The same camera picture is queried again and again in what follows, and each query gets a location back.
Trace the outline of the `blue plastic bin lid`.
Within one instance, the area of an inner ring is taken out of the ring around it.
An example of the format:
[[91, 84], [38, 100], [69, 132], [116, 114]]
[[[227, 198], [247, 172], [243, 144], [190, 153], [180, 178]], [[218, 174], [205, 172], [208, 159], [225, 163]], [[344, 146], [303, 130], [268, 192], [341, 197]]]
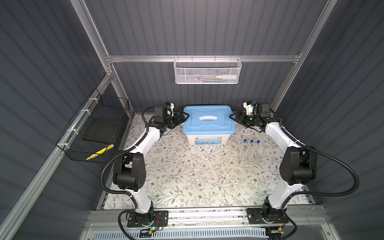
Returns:
[[236, 132], [229, 106], [187, 106], [184, 113], [189, 115], [183, 124], [186, 135], [231, 135]]

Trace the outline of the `blue capped test tube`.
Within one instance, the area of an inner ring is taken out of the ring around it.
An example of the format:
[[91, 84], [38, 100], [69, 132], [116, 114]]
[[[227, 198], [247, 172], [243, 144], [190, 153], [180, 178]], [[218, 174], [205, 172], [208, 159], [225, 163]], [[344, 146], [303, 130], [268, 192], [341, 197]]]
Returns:
[[248, 158], [251, 158], [253, 156], [254, 149], [255, 149], [254, 140], [250, 140], [250, 145], [249, 145], [248, 152], [247, 152]]
[[248, 151], [248, 141], [247, 141], [247, 139], [244, 139], [243, 146], [242, 146], [241, 151], [240, 151], [240, 158], [241, 159], [244, 159], [246, 157], [247, 151]]
[[260, 160], [260, 153], [259, 153], [259, 150], [260, 150], [260, 140], [257, 140], [256, 141], [256, 144], [255, 144], [255, 149], [254, 149], [254, 156], [256, 158], [257, 161]]

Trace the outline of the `white plastic storage bin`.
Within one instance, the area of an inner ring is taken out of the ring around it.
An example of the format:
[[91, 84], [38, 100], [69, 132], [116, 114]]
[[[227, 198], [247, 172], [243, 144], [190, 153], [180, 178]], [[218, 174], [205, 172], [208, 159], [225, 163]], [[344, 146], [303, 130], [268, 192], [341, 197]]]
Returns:
[[189, 145], [225, 145], [232, 134], [220, 135], [186, 135]]

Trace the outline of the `clear test tube rack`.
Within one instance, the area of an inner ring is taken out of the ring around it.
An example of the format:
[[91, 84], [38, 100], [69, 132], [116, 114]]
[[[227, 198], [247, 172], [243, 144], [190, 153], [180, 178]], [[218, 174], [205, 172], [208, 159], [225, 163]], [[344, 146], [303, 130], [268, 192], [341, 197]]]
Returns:
[[257, 143], [242, 143], [237, 151], [237, 162], [239, 164], [258, 162], [260, 160], [259, 146]]

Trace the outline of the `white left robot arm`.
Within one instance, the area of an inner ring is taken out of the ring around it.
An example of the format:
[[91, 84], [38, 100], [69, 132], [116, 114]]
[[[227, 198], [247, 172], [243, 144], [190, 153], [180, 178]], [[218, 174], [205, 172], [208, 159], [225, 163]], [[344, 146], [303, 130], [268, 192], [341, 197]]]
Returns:
[[153, 202], [142, 190], [147, 178], [145, 156], [167, 130], [182, 125], [190, 115], [174, 111], [174, 104], [166, 102], [144, 109], [141, 117], [145, 124], [143, 134], [113, 158], [113, 184], [119, 187], [113, 194], [129, 196], [134, 203], [133, 220], [147, 225], [154, 221], [155, 213]]

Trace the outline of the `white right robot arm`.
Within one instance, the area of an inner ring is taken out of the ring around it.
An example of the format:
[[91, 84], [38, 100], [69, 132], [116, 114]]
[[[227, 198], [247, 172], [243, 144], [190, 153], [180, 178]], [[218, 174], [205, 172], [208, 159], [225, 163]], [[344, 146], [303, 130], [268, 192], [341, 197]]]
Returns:
[[262, 219], [267, 224], [277, 220], [283, 223], [288, 221], [282, 210], [292, 198], [292, 194], [302, 190], [303, 185], [315, 179], [317, 170], [316, 149], [306, 146], [291, 135], [282, 124], [280, 117], [270, 109], [269, 104], [246, 101], [243, 103], [244, 111], [231, 114], [230, 118], [242, 126], [250, 129], [256, 127], [269, 135], [285, 152], [280, 164], [281, 180], [269, 195], [255, 219]]

